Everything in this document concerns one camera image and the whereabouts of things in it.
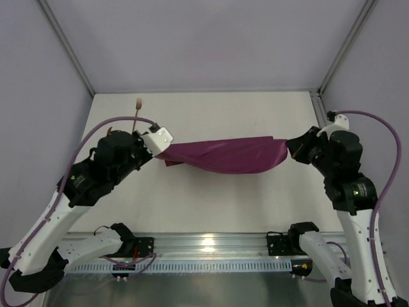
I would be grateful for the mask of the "purple satin napkin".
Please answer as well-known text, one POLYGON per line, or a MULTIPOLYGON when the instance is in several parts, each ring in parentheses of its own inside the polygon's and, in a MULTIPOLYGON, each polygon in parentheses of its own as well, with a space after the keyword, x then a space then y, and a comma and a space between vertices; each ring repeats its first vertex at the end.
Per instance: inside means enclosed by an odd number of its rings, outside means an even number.
POLYGON ((172 144, 157 158, 167 167, 187 164, 212 173, 249 175, 275 168, 287 155, 286 140, 263 136, 172 144))

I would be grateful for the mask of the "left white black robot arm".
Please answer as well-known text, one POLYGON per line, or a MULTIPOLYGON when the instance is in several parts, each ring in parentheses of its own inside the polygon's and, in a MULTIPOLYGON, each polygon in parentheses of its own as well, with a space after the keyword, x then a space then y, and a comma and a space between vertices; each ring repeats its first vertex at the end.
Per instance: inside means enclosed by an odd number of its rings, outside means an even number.
POLYGON ((166 130, 143 134, 114 130, 75 163, 58 182, 49 205, 14 247, 1 249, 1 267, 16 292, 41 294, 55 287, 73 267, 101 256, 130 257, 138 239, 123 223, 74 244, 62 238, 72 225, 131 172, 163 152, 172 141, 166 130))

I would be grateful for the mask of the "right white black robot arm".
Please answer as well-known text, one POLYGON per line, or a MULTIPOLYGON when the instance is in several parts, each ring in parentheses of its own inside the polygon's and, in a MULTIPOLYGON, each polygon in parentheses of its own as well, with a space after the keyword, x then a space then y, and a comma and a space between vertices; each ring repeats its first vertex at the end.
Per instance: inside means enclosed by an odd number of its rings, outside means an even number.
POLYGON ((389 278, 380 244, 378 197, 372 181, 360 169, 362 145, 345 130, 328 134, 311 127, 286 142, 291 157, 312 164, 324 177, 325 193, 341 223, 350 263, 343 263, 312 222, 290 226, 295 249, 306 253, 324 275, 333 306, 408 306, 389 278))

